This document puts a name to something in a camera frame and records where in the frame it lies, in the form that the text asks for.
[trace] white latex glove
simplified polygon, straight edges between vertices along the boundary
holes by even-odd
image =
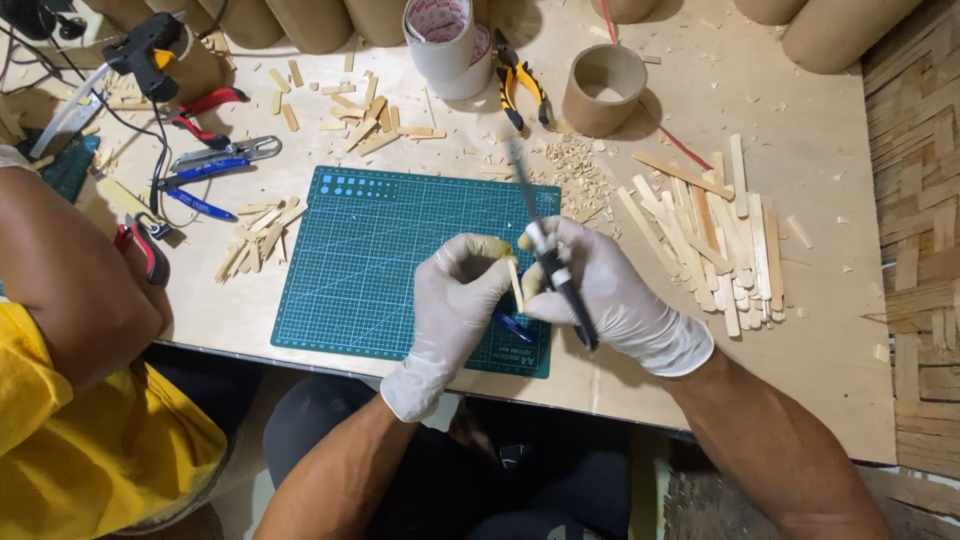
[[[511,287],[506,242],[457,234],[417,267],[414,346],[380,383],[380,394],[403,422],[433,414],[446,386],[483,337],[493,308]]]
[[[558,215],[544,219],[543,226],[548,234],[556,233],[561,259],[580,284],[601,341],[662,377],[686,375],[708,360],[713,338],[707,325],[681,315],[654,294],[616,241]],[[517,244],[531,247],[526,233]],[[524,313],[550,323],[573,324],[566,299],[543,292],[542,277],[539,264],[523,275]]]

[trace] pile of popsicle sticks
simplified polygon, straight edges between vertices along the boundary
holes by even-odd
[[[773,328],[785,320],[780,232],[770,197],[746,189],[740,135],[731,138],[733,189],[724,185],[722,153],[714,153],[714,170],[702,175],[682,170],[642,152],[634,159],[667,175],[662,193],[634,176],[640,206],[632,191],[618,195],[663,267],[704,311],[722,311],[727,334]],[[651,226],[656,223],[662,234]]]

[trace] plywood table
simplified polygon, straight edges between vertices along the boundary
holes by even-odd
[[[501,4],[518,4],[504,7],[512,12],[494,12],[493,20],[530,62],[560,115],[569,64],[579,51],[605,40],[600,30],[603,21],[585,0]],[[829,77],[803,73],[784,57],[776,29],[750,24],[735,12],[718,12],[712,5],[719,3],[688,0],[682,11],[670,7],[679,3],[664,4],[669,5],[656,12],[651,22],[618,29],[624,45],[641,55],[661,57],[661,64],[649,65],[649,92],[644,96],[649,114],[632,117],[621,133],[607,140],[617,153],[608,151],[598,158],[612,172],[612,186],[629,187],[634,174],[650,172],[629,157],[639,149],[696,170],[676,146],[660,143],[659,122],[701,156],[724,151],[728,167],[730,135],[740,133],[746,147],[748,187],[774,199],[781,221],[798,216],[813,248],[806,249],[796,237],[781,242],[786,297],[792,306],[786,321],[772,330],[747,331],[733,342],[726,337],[723,316],[703,313],[692,295],[669,281],[627,211],[613,201],[613,225],[624,232],[621,246],[668,303],[707,320],[720,347],[809,408],[837,434],[851,456],[894,462],[890,366],[876,358],[877,346],[881,350],[887,346],[887,330],[861,317],[881,313],[884,304],[876,287],[882,281],[859,73]],[[276,67],[286,73],[287,61],[296,59],[307,82],[356,84],[357,94],[348,97],[357,101],[362,101],[366,87],[364,71],[374,72],[379,78],[377,92],[386,95],[390,105],[400,107],[405,125],[429,126],[423,79],[405,47],[363,48],[351,73],[343,70],[342,53],[307,57],[281,46],[250,52],[234,47],[233,54],[238,65],[234,85],[250,94],[252,103],[220,107],[201,122],[237,140],[248,134],[278,135],[284,148],[278,157],[258,162],[253,172],[188,187],[219,207],[238,208],[291,195],[304,199],[313,168],[321,164],[481,178],[487,155],[498,160],[506,154],[503,145],[483,137],[496,133],[504,118],[493,83],[469,102],[430,100],[437,127],[447,132],[447,139],[419,144],[402,139],[366,158],[340,151],[344,132],[318,130],[322,120],[332,119],[328,113],[332,102],[308,86],[284,96],[300,123],[298,132],[289,133],[283,116],[270,114],[275,84],[267,70]],[[262,67],[253,71],[257,64]],[[532,117],[532,100],[524,90],[518,94],[521,112]],[[748,94],[759,100],[748,100]],[[142,125],[151,115],[140,112],[133,117]],[[26,120],[29,124],[29,113]],[[114,176],[134,193],[140,192],[153,170],[157,143],[148,137],[130,140],[130,132],[109,119],[100,124],[104,145],[114,147],[119,156]],[[177,155],[200,147],[184,132],[168,129],[168,133]],[[555,142],[558,135],[535,126],[531,144],[538,139]],[[465,155],[465,148],[473,154]],[[549,166],[536,156],[531,164]],[[258,274],[215,284],[214,273],[235,242],[234,225],[198,218],[184,205],[164,199],[171,222],[186,235],[176,249],[164,246],[173,265],[168,293],[175,314],[164,339],[247,359],[358,376],[383,377],[396,368],[395,362],[386,360],[272,346],[270,336],[287,266],[269,263]],[[115,217],[92,185],[84,191],[80,206],[105,231],[111,229]],[[841,215],[849,224],[837,223]],[[296,230],[291,233],[288,250],[292,252]],[[845,273],[844,266],[852,271]],[[804,317],[798,314],[800,308]],[[555,329],[552,350],[549,379],[466,371],[451,389],[687,427],[666,392],[632,359],[610,349],[589,355],[571,331],[561,329]]]

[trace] cutting mat grid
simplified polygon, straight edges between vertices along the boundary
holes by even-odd
[[[413,344],[414,272],[457,233],[516,246],[527,223],[519,185],[317,167],[276,315],[279,347],[402,360]],[[560,189],[537,187],[540,215],[560,211]],[[520,264],[533,263],[526,252]],[[550,326],[526,316],[530,345],[490,325],[467,368],[528,377],[549,373]]]

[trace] white tape roll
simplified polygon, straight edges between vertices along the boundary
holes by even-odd
[[[427,88],[440,99],[460,100],[482,92],[492,74],[490,31],[482,24],[476,25],[477,38],[473,45],[473,63],[467,72],[452,81],[426,80]]]
[[[431,83],[467,73],[473,59],[476,26],[470,0],[408,0],[403,36],[417,71]]]

